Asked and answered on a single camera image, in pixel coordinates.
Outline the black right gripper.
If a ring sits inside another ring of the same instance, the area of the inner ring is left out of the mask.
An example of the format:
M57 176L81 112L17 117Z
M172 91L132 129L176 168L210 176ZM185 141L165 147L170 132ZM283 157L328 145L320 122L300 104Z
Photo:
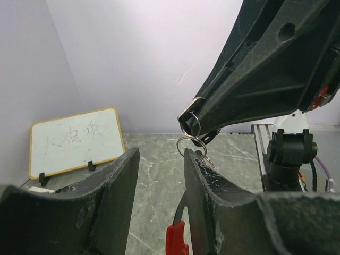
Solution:
M223 127L312 111L339 89L339 1L281 1L273 21L208 99L195 96L178 117L187 135L209 143Z

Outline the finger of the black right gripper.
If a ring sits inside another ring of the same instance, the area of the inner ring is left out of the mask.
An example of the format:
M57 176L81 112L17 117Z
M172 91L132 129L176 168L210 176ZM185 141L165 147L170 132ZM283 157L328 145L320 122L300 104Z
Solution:
M243 1L232 31L197 97L208 99L227 80L263 36L281 6L281 1Z

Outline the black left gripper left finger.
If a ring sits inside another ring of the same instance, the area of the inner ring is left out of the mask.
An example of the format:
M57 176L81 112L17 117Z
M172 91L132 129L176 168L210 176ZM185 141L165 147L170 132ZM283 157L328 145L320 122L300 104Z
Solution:
M1 186L1 254L125 254L140 151L54 193Z

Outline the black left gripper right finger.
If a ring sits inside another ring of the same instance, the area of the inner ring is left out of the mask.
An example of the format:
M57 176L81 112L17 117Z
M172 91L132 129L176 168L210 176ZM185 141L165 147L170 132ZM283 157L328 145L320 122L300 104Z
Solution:
M251 193L184 152L194 254L339 254L339 194Z

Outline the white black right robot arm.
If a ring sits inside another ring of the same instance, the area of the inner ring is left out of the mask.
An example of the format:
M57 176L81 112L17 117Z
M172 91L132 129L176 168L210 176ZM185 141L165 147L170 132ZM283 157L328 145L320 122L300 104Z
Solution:
M339 1L243 1L211 73L178 122L197 146L223 127L275 118L263 188L299 190L317 145L306 113L339 90Z

